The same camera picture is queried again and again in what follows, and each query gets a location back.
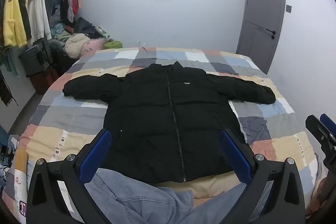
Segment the black puffer jacket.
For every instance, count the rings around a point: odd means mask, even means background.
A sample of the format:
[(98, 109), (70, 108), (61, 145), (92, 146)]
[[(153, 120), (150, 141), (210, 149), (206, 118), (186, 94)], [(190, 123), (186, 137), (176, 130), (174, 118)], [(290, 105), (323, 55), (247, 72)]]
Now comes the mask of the black puffer jacket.
[(230, 172), (220, 134), (228, 130), (245, 142), (230, 102), (276, 100), (269, 87), (180, 63), (152, 64), (124, 77), (81, 76), (63, 94), (108, 105), (103, 127), (112, 145), (101, 167), (147, 184)]

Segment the grey bedroom door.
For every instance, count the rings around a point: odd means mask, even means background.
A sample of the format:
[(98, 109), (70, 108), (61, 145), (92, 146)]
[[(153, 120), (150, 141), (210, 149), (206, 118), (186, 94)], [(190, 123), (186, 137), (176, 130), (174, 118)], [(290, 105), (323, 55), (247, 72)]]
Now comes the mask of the grey bedroom door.
[[(249, 57), (265, 74), (272, 63), (281, 34), (286, 0), (245, 0), (236, 53)], [(276, 31), (275, 39), (265, 29)]]

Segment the black clothes pile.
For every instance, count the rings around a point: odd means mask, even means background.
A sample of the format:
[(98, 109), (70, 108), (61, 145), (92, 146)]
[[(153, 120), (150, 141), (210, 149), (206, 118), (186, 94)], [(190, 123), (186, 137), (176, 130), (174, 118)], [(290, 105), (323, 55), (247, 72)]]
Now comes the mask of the black clothes pile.
[(80, 17), (74, 26), (74, 33), (76, 34), (84, 34), (90, 39), (99, 39), (103, 38), (102, 34), (100, 34), (97, 30), (96, 27), (85, 20), (84, 18)]

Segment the smartphone with pink screen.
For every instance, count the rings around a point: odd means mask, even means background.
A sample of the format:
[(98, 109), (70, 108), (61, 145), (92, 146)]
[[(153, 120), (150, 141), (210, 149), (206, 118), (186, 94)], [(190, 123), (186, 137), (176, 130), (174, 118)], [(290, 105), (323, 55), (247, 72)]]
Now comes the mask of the smartphone with pink screen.
[(23, 201), (19, 202), (19, 212), (22, 216), (26, 217), (27, 204)]

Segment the blue denim jeans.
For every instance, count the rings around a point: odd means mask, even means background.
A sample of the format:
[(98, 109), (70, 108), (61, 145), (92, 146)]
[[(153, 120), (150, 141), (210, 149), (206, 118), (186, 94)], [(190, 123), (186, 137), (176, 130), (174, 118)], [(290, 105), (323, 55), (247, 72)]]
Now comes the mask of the blue denim jeans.
[(245, 185), (199, 206), (191, 190), (155, 187), (108, 169), (98, 169), (85, 188), (110, 223), (220, 223)]

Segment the checkered patchwork bed cover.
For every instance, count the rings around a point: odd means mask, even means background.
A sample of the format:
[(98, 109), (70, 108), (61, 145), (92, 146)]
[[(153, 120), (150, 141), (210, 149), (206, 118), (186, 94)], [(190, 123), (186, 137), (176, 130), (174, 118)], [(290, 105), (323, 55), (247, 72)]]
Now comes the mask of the checkered patchwork bed cover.
[(85, 55), (46, 92), (19, 139), (19, 156), (6, 176), (1, 201), (10, 215), (19, 221), (24, 219), (19, 212), (19, 202), (25, 201), (38, 159), (57, 161), (77, 153), (102, 128), (106, 104), (65, 97), (62, 90), (67, 81), (83, 75), (100, 76), (106, 73), (122, 77), (151, 64), (175, 62), (213, 75), (254, 81), (273, 89), (276, 96), (274, 104), (231, 102), (230, 107), (254, 153), (261, 153), (268, 160), (283, 161), (287, 157), (295, 160), (305, 202), (309, 202), (318, 177), (318, 160), (313, 147), (306, 132), (299, 129), (294, 110), (287, 100), (249, 57), (180, 48), (122, 48)]

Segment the houndstooth scarf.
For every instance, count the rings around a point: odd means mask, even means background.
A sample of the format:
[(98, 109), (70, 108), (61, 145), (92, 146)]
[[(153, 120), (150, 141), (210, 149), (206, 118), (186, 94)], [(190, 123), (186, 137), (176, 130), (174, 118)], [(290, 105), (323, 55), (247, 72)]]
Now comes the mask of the houndstooth scarf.
[(8, 106), (12, 101), (18, 105), (5, 81), (2, 71), (0, 71), (0, 97), (5, 106)]

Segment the black suitcase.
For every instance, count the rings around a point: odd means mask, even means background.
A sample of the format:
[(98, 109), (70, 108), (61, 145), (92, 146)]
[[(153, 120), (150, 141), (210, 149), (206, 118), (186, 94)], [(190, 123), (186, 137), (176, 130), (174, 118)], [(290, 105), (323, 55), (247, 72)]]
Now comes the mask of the black suitcase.
[(39, 39), (32, 47), (26, 48), (19, 54), (19, 59), (27, 77), (45, 72), (54, 64), (49, 41), (46, 38)]

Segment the pink garment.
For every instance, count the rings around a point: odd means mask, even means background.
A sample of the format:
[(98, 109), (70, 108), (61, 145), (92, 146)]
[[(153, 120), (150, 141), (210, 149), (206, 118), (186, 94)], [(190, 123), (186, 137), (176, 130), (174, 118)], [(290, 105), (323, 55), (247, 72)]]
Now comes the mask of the pink garment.
[(103, 49), (105, 44), (106, 44), (105, 38), (90, 39), (83, 45), (81, 49), (81, 55), (84, 56), (89, 52), (101, 50)]

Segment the cream fluffy garment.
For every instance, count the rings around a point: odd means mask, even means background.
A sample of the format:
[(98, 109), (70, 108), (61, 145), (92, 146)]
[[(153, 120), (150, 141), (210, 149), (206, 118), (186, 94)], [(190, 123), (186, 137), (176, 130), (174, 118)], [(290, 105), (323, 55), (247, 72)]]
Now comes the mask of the cream fluffy garment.
[(66, 41), (64, 50), (70, 58), (77, 59), (80, 56), (84, 44), (89, 41), (90, 38), (85, 34), (74, 34)]

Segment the green box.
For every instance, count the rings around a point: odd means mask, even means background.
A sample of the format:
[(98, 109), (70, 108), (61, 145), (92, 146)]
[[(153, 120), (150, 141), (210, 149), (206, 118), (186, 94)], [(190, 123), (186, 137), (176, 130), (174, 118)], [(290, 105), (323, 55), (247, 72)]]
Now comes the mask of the green box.
[(111, 50), (111, 49), (120, 49), (123, 48), (122, 42), (120, 41), (111, 41), (104, 44), (103, 47), (105, 50)]

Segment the white hooded sweater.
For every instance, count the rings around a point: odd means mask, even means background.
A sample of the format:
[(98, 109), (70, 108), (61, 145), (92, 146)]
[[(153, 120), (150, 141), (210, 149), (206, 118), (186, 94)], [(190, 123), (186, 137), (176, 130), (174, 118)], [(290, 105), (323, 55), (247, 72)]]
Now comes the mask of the white hooded sweater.
[(42, 38), (51, 39), (45, 0), (28, 0), (27, 12), (31, 28), (31, 42), (34, 43)]

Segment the yellow fleece jacket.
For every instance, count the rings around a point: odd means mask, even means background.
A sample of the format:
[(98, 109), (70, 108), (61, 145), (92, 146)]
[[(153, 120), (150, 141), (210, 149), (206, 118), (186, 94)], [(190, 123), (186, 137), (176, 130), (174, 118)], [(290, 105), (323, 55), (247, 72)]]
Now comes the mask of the yellow fleece jacket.
[(5, 47), (23, 48), (27, 45), (19, 0), (5, 0), (3, 9), (3, 37)]

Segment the grey switch beside door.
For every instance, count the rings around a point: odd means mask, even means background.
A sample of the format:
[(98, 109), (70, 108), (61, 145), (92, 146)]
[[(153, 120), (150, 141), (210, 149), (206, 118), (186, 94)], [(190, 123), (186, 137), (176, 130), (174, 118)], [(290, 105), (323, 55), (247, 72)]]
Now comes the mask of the grey switch beside door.
[(286, 5), (285, 10), (286, 10), (286, 12), (291, 13), (291, 6), (290, 5)]

